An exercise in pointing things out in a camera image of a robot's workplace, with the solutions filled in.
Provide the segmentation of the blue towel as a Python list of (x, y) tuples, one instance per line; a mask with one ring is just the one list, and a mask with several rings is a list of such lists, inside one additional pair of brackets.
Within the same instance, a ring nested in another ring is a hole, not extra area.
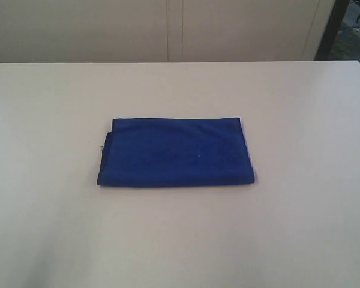
[(255, 172), (239, 118), (116, 118), (103, 145), (97, 185), (248, 185)]

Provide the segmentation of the black window frame post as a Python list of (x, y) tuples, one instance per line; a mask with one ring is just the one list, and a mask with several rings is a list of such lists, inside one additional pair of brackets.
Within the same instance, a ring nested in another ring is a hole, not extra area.
[(331, 52), (343, 17), (349, 5), (349, 0), (336, 0), (326, 24), (322, 39), (317, 50), (315, 61), (325, 61)]

